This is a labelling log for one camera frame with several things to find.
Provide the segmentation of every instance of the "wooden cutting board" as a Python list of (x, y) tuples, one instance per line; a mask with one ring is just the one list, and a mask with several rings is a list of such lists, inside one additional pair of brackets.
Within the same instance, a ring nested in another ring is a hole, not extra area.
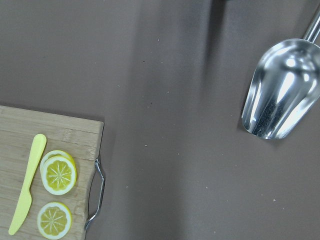
[[(66, 204), (73, 217), (71, 229), (62, 239), (85, 239), (88, 198), (103, 126), (100, 121), (0, 106), (0, 240), (46, 239), (38, 231), (37, 215), (45, 204), (53, 201)], [(47, 138), (43, 155), (52, 150), (63, 150), (73, 156), (77, 181), (68, 193), (52, 195), (42, 184), (38, 166), (30, 188), (32, 204), (29, 213), (18, 232), (10, 236), (8, 229), (36, 134), (44, 134)]]

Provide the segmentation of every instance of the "gray table surface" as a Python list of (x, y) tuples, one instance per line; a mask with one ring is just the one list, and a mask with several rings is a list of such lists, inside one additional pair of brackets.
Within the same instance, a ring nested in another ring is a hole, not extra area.
[(87, 240), (319, 239), (320, 104), (282, 140), (240, 119), (319, 2), (2, 0), (0, 104), (105, 122)]

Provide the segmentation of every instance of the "knife handle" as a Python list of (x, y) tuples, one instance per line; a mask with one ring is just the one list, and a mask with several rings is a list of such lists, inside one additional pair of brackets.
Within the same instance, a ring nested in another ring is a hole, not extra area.
[(26, 166), (24, 181), (22, 185), (23, 190), (30, 189), (31, 182), (34, 178), (42, 153), (45, 150), (46, 143), (47, 143), (47, 138), (45, 135), (37, 134), (34, 136), (31, 149), (30, 149), (28, 164)]

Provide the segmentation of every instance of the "scoop handle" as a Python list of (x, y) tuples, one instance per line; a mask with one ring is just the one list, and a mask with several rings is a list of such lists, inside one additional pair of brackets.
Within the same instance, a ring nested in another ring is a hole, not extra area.
[(320, 33), (320, 5), (316, 9), (313, 19), (310, 22), (309, 27), (306, 30), (305, 34), (303, 35), (302, 39), (307, 40), (314, 44), (319, 33)]

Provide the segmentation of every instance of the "bamboo board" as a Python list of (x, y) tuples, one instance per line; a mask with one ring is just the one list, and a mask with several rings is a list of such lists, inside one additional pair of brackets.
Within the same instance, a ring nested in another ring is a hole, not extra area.
[[(45, 204), (54, 201), (66, 204), (72, 213), (71, 229), (62, 239), (85, 239), (88, 198), (103, 126), (100, 121), (0, 106), (0, 240), (46, 239), (38, 231), (37, 215)], [(8, 229), (36, 134), (44, 134), (47, 138), (43, 156), (52, 150), (63, 150), (72, 155), (77, 181), (68, 193), (52, 195), (43, 187), (39, 164), (30, 188), (32, 204), (28, 215), (18, 232), (10, 236)]]

